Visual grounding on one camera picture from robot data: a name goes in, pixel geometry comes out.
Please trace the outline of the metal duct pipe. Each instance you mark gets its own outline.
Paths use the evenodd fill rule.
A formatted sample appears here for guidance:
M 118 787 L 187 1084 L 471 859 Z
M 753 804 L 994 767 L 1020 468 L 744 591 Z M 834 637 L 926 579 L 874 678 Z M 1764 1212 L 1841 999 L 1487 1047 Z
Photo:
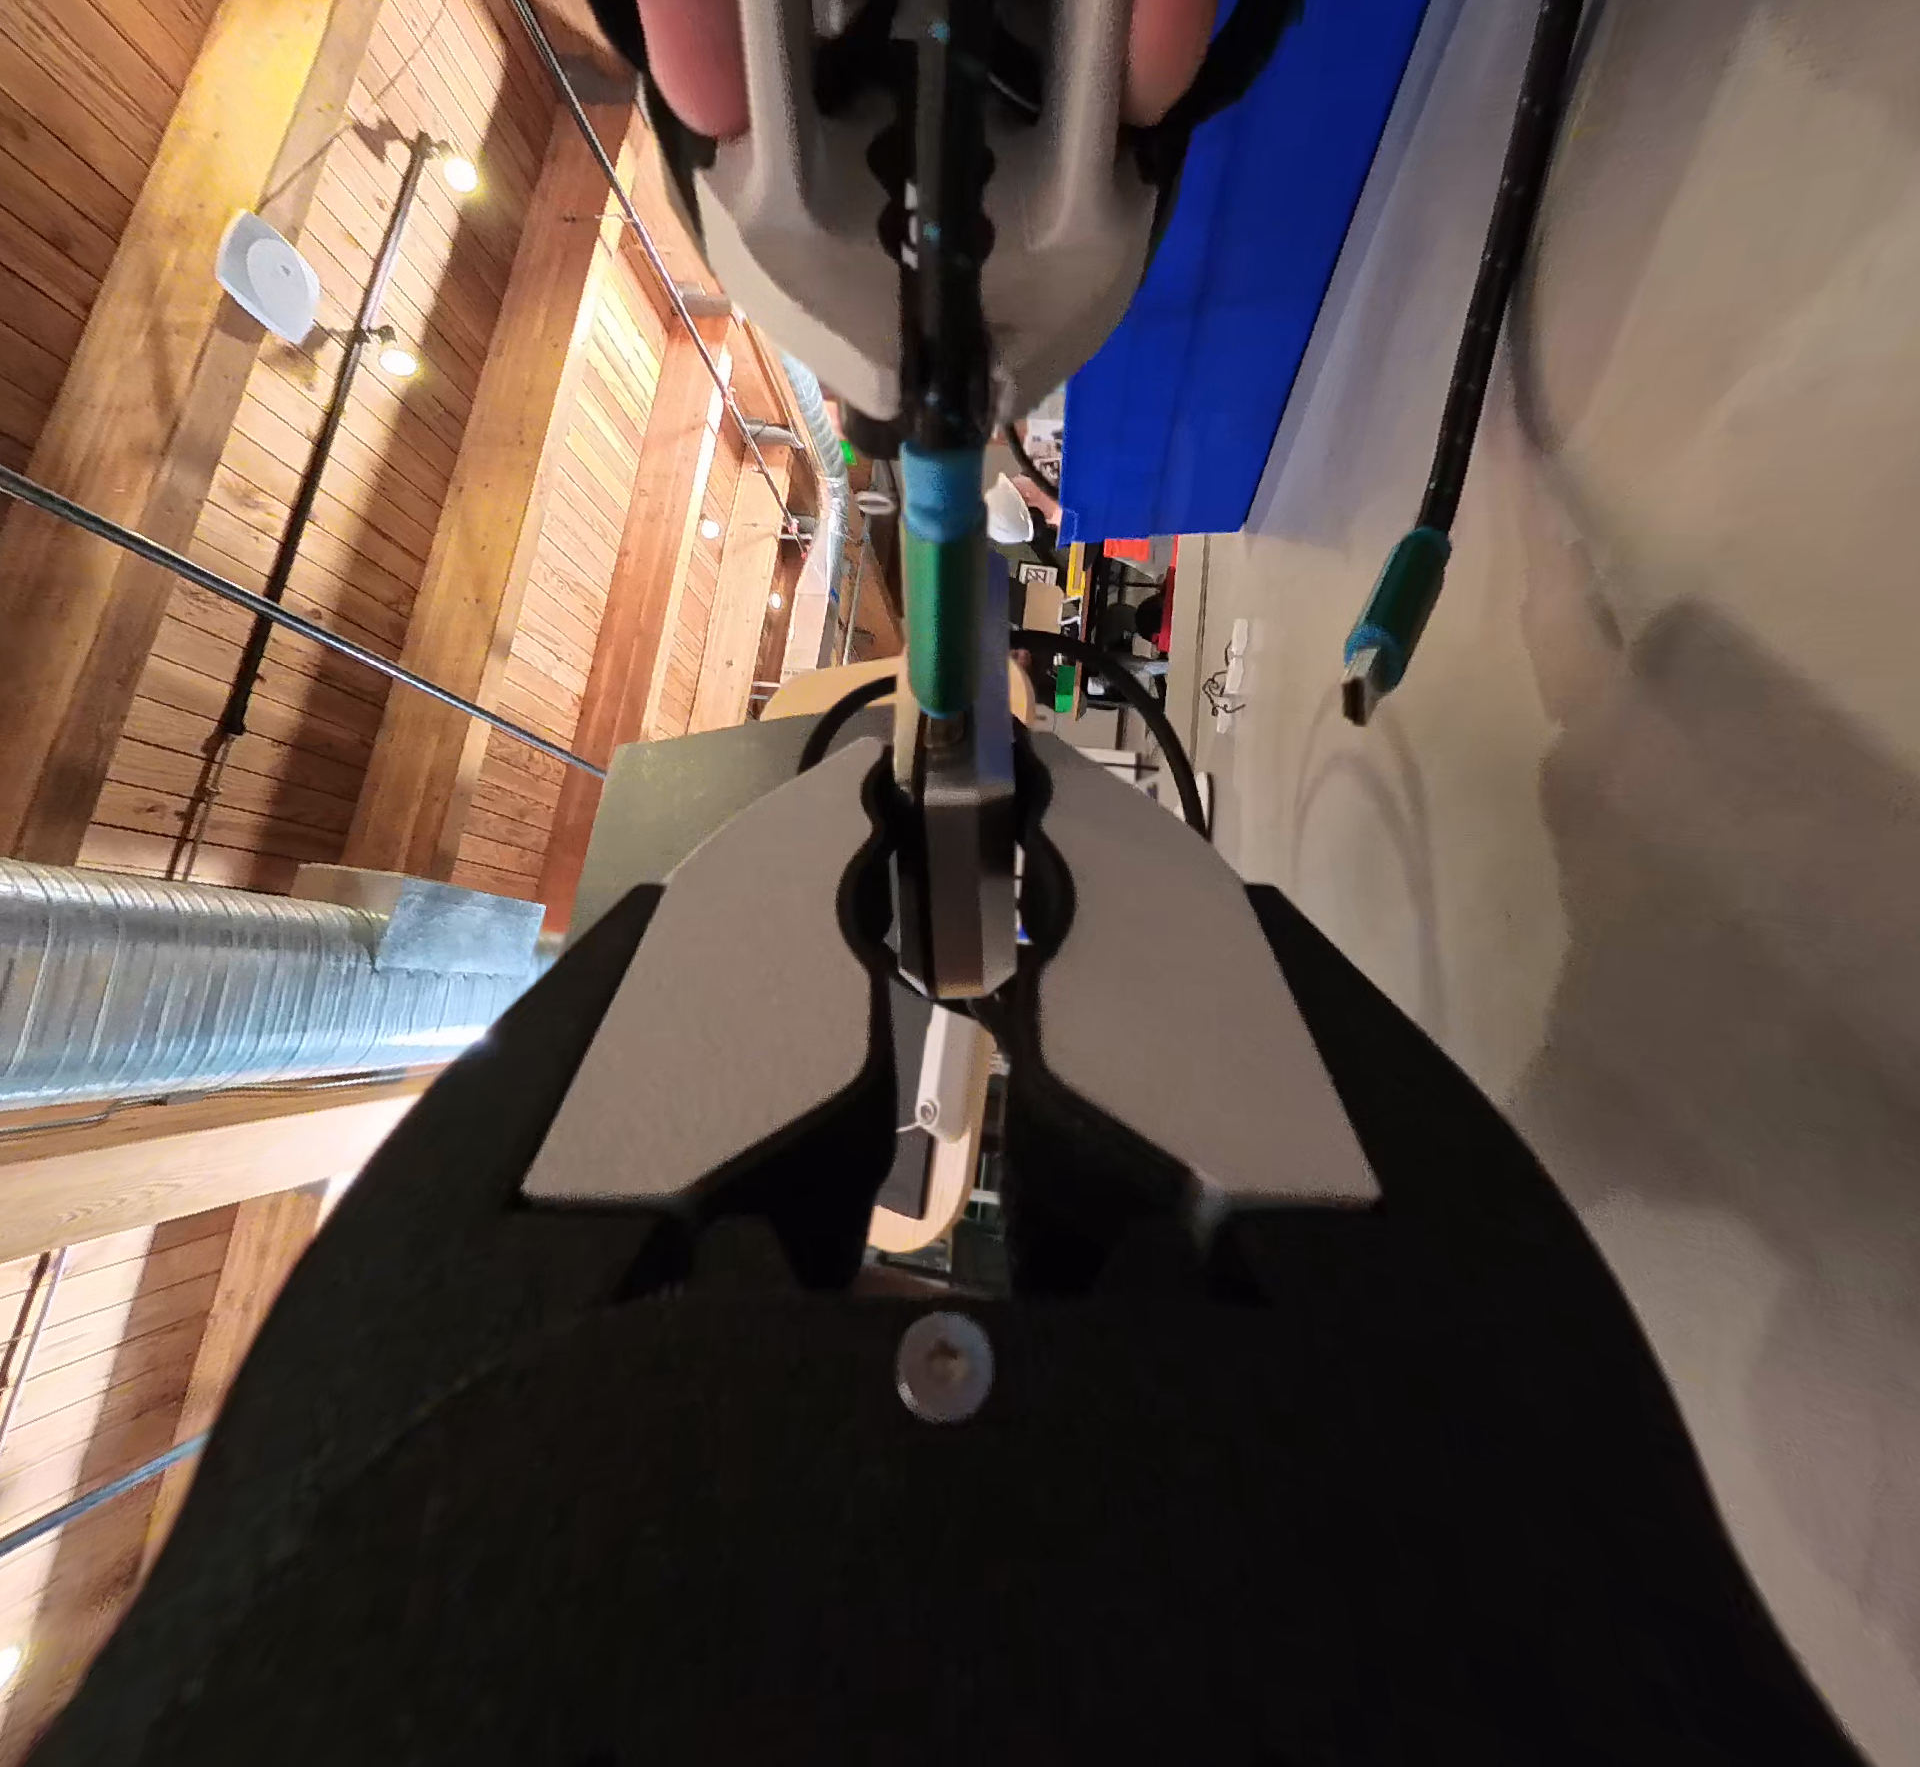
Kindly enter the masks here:
M 0 1102 L 134 1105 L 455 1058 L 552 965 L 543 906 L 350 871 L 334 897 L 0 865 Z

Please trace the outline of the white ceiling access point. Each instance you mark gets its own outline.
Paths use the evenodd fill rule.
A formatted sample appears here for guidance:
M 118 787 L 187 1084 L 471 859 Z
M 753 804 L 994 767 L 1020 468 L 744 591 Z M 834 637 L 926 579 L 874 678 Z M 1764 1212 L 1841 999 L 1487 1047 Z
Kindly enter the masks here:
M 254 211 L 239 211 L 224 223 L 215 279 L 258 330 L 285 345 L 304 345 L 317 324 L 317 268 Z

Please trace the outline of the wooden panel frame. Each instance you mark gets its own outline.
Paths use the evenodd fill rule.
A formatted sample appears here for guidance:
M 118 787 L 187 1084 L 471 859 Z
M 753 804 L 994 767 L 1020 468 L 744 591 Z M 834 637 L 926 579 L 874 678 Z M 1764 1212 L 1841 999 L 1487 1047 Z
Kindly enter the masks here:
M 900 654 L 845 665 L 804 665 L 787 687 L 755 702 L 755 719 L 810 719 L 845 702 L 855 687 L 895 678 L 906 665 Z M 834 728 L 829 748 L 845 748 L 855 731 L 890 741 L 890 697 L 872 697 L 845 728 Z M 913 1006 L 930 1006 L 913 986 L 890 986 L 890 1027 L 913 1027 Z M 954 1269 L 954 1230 L 982 1221 L 983 1202 L 998 1210 L 998 1119 L 1003 1119 L 1003 1065 L 994 1050 L 983 1126 L 967 1146 L 937 1146 L 926 1128 L 895 1126 L 895 1164 L 874 1192 L 872 1251 L 890 1263 L 913 1269 Z

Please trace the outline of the grey desk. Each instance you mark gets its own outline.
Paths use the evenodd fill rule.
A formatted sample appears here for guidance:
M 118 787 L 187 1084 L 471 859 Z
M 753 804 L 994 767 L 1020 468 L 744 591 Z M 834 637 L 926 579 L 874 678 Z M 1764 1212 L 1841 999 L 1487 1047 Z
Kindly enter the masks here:
M 1917 0 L 1594 0 L 1380 719 L 1536 0 L 1443 0 L 1178 719 L 1217 839 L 1523 1128 L 1872 1760 L 1917 1760 Z M 1242 716 L 1201 682 L 1255 624 Z

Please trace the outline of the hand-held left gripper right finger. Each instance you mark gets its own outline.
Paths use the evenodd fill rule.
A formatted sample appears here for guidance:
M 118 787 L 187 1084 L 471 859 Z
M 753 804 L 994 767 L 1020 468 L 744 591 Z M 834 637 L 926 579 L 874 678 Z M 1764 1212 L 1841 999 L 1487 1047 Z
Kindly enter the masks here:
M 1203 1273 L 1380 1169 L 1238 871 L 1079 748 L 1020 748 L 1027 931 L 1003 999 L 1015 1296 Z

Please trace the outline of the dark grey panel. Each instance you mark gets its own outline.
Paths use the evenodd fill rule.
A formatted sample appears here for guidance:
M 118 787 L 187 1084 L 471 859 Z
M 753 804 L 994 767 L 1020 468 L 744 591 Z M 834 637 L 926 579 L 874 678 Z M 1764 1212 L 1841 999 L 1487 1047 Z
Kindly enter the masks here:
M 778 794 L 800 772 L 804 736 L 820 716 L 778 716 L 719 731 L 693 731 L 678 741 L 632 741 L 610 751 L 604 804 L 588 836 L 583 879 L 574 897 L 568 937 L 604 921 L 629 891 L 668 885 L 678 865 L 713 836 L 719 836 L 759 794 Z M 792 810 L 778 810 L 765 836 L 719 839 L 732 865 L 724 906 L 736 917 L 765 917 L 839 879 L 845 865 L 874 839 L 890 853 L 887 828 L 865 810 L 861 782 L 829 820 L 834 865 L 816 839 L 792 830 Z

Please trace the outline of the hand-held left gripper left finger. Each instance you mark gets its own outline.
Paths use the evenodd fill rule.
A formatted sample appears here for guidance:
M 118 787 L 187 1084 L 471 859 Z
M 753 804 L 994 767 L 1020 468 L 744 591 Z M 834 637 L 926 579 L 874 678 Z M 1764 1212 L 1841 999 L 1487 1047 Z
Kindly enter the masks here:
M 765 836 L 778 810 L 824 865 L 834 814 L 887 774 L 881 736 L 850 736 L 703 839 L 668 885 L 629 891 L 559 970 L 610 938 L 610 999 L 523 1175 L 543 1210 L 651 1210 L 693 1237 L 718 1221 L 765 1221 L 804 1291 L 845 1291 L 872 1246 L 872 1202 L 895 1164 L 895 1027 L 887 970 L 861 950 L 861 865 L 783 910 L 724 906 L 724 836 Z

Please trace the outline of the grey HDMI switch box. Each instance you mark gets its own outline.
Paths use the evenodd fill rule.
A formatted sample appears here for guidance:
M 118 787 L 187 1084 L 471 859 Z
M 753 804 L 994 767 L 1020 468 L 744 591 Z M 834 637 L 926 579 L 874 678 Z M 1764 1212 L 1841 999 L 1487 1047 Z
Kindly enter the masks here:
M 1012 579 L 994 545 L 982 553 L 967 646 L 971 713 L 930 716 L 911 682 L 895 687 L 900 977 L 943 1006 L 994 997 L 1020 950 Z

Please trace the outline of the white stand bar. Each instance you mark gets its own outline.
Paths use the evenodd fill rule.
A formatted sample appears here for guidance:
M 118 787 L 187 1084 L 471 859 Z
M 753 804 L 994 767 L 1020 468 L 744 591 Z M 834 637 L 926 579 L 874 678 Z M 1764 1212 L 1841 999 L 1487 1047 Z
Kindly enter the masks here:
M 967 1146 L 983 1126 L 994 1047 L 982 1018 L 949 1006 L 913 1006 L 900 1028 L 900 1126 L 937 1146 Z

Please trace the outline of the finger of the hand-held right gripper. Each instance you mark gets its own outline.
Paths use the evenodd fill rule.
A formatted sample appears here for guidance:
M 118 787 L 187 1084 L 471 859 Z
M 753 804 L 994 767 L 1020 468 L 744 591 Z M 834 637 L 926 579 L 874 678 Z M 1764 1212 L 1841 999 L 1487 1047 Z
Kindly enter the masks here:
M 753 130 L 693 172 L 718 285 L 839 402 L 900 418 L 900 264 L 881 240 L 872 143 L 890 92 L 820 111 L 810 0 L 736 0 Z
M 1155 234 L 1155 183 L 1121 126 L 1136 0 L 994 0 L 982 268 L 992 423 L 1044 402 L 1124 320 Z

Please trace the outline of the blue plastic bin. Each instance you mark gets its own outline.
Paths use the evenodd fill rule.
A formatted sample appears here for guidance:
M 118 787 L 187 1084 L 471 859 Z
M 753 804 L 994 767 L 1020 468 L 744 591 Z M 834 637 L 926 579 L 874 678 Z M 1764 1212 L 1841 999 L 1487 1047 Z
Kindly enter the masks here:
M 1193 136 L 1147 274 L 1066 386 L 1066 535 L 1238 532 L 1434 0 L 1280 6 Z

